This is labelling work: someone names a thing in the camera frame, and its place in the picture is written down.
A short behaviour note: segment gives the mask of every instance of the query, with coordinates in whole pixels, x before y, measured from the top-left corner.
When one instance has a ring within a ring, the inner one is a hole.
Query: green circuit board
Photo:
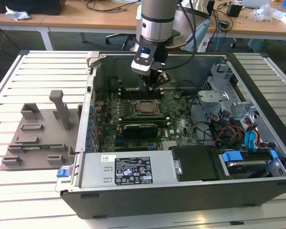
[[[186,146],[198,143],[197,134],[188,115],[189,100],[186,97],[174,99],[172,90],[164,91],[161,99],[152,100],[123,100],[118,94],[110,94],[99,104],[99,152],[166,150],[172,145]],[[147,111],[140,114],[139,105]],[[127,139],[123,136],[122,129],[129,124],[154,124],[158,126],[158,133],[153,138]]]

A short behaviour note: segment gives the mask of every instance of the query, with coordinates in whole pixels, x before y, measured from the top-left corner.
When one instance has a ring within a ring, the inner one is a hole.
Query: power supply label
[[[114,182],[116,185],[151,184],[153,175],[150,157],[116,158]]]

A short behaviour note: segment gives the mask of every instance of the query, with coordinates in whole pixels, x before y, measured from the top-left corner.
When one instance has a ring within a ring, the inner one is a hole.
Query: blue wire
[[[217,49],[218,49],[219,39],[220,39],[220,32],[221,32],[221,26],[220,26],[220,24],[219,24],[219,35],[218,35],[218,40],[217,40],[217,45],[216,45],[215,52],[217,52]]]

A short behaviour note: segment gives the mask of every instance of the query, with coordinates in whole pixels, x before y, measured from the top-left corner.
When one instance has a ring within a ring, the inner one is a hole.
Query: screw
[[[180,168],[175,168],[175,171],[176,171],[176,174],[177,174],[177,175],[181,175],[181,174],[182,174]]]

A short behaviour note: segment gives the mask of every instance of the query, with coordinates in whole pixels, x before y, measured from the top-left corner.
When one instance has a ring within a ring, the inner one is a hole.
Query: blue tab
[[[245,139],[244,139],[245,146],[249,145],[249,134],[250,134],[249,131],[247,131],[245,134]]]
[[[272,156],[273,159],[278,158],[277,153],[276,153],[275,150],[271,150],[271,151],[270,151],[270,154],[271,154],[271,156]]]
[[[250,139],[249,139],[249,149],[252,149],[254,152],[256,152],[256,149],[254,148],[254,140],[255,140],[255,132],[251,131]]]
[[[60,168],[57,170],[56,177],[61,178],[61,177],[68,177],[69,176],[69,170],[65,168]]]
[[[225,162],[230,161],[228,154],[224,153],[224,154],[222,154],[222,156],[223,156]]]
[[[242,161],[243,157],[239,151],[226,151],[223,154],[224,161]]]

